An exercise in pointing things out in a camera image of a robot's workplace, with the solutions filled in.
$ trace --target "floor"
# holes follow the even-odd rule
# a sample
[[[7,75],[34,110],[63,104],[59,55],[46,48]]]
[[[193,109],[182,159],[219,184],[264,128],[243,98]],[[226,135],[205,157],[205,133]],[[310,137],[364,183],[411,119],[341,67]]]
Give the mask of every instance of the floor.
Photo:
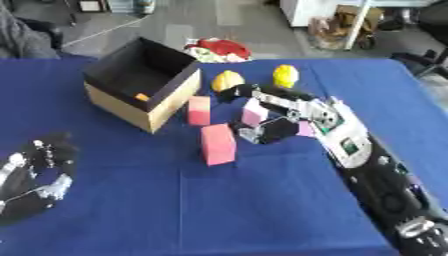
[[[67,25],[62,1],[43,4],[16,0],[17,16],[48,20],[63,26],[65,50],[105,55],[143,36],[181,49],[187,38],[219,37],[244,43],[254,58],[372,58],[392,52],[423,53],[442,45],[415,28],[376,34],[377,47],[363,51],[322,51],[312,47],[304,29],[291,29],[280,9],[262,0],[157,0],[156,11],[144,18],[130,14],[78,14],[76,26]],[[422,79],[424,88],[448,111],[448,82],[437,76]]]

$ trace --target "pink foam cube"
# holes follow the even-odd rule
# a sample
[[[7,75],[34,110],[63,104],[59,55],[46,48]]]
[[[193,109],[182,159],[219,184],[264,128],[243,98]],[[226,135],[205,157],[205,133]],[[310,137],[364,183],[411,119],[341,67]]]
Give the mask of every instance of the pink foam cube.
[[[208,166],[235,161],[236,142],[227,124],[202,127],[201,142]]]
[[[269,110],[260,106],[257,99],[250,99],[244,105],[242,122],[255,127],[268,118]]]
[[[190,125],[210,124],[210,97],[193,96],[188,101],[188,123]]]
[[[308,121],[300,121],[299,122],[299,132],[297,133],[297,135],[312,137],[312,138],[315,137],[314,130]]]

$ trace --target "yellow fruit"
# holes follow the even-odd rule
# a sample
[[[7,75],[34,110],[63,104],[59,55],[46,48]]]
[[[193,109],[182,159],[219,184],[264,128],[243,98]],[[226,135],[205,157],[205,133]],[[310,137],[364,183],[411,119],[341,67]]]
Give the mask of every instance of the yellow fruit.
[[[274,71],[274,84],[279,87],[292,88],[299,80],[299,71],[291,65],[280,65]]]
[[[244,78],[240,74],[230,70],[226,70],[217,75],[215,80],[213,80],[212,89],[215,92],[220,92],[230,89],[235,85],[244,84],[244,82]]]

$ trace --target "open box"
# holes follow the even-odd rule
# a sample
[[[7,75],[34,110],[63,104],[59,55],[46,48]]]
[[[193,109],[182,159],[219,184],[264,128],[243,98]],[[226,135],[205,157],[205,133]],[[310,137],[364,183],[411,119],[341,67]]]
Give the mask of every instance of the open box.
[[[138,38],[91,65],[84,78],[94,104],[155,133],[199,89],[201,71],[193,57]]]

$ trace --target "blue tablecloth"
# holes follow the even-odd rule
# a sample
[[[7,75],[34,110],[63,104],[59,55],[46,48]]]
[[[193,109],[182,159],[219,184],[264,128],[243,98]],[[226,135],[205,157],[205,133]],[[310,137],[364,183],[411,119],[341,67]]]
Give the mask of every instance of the blue tablecloth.
[[[81,149],[66,199],[1,227],[0,255],[396,255],[314,139],[267,146],[238,139],[234,163],[206,167],[199,129],[185,124],[184,109],[148,135],[93,106],[81,73],[88,62],[0,61],[0,156],[55,131],[71,131]],[[396,62],[204,64],[201,93],[209,94],[211,79],[226,69],[247,82],[270,83],[279,64],[301,71],[303,90],[343,99],[448,205],[448,119]],[[243,103],[212,99],[212,122],[235,118]]]

